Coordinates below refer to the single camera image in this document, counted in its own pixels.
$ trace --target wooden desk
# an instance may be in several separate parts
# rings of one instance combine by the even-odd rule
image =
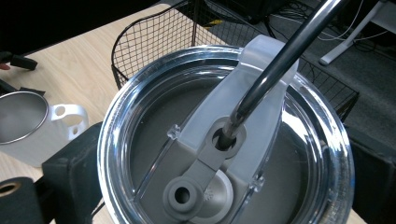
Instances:
[[[132,21],[166,9],[158,5],[114,21],[86,34],[76,36],[60,44],[29,55],[38,62],[35,71],[11,68],[0,71],[0,78],[19,88],[21,86],[45,91],[51,105],[83,105],[89,115],[90,125],[104,119],[105,113],[117,90],[110,69],[112,47],[120,32]],[[36,181],[41,169],[31,167],[0,153],[0,181],[29,176]],[[94,223],[112,223],[106,208],[93,220]],[[349,224],[364,223],[351,213]]]

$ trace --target wire basket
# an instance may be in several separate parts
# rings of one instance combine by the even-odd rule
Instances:
[[[182,1],[168,9],[132,22],[118,36],[111,67],[120,89],[144,66],[179,49],[200,45],[244,47],[263,30],[210,0]],[[314,83],[342,121],[359,93],[305,59],[299,73]]]

